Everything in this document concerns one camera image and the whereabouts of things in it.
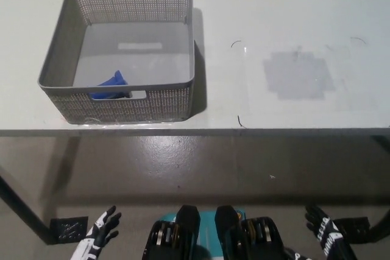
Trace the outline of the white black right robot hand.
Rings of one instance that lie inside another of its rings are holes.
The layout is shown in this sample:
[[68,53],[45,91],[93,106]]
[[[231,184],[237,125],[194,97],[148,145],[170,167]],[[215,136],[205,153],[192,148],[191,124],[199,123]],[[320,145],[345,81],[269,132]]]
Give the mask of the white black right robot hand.
[[330,216],[316,205],[307,205],[305,210],[307,228],[320,243],[326,259],[357,260],[350,244]]

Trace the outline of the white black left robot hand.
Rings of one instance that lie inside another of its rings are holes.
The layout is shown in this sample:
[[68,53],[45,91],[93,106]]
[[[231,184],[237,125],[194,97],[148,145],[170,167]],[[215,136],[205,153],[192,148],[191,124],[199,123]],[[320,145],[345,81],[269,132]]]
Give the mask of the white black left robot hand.
[[116,212],[115,205],[106,210],[79,242],[70,260],[98,259],[102,249],[118,236],[119,231],[116,228],[120,218],[121,213]]

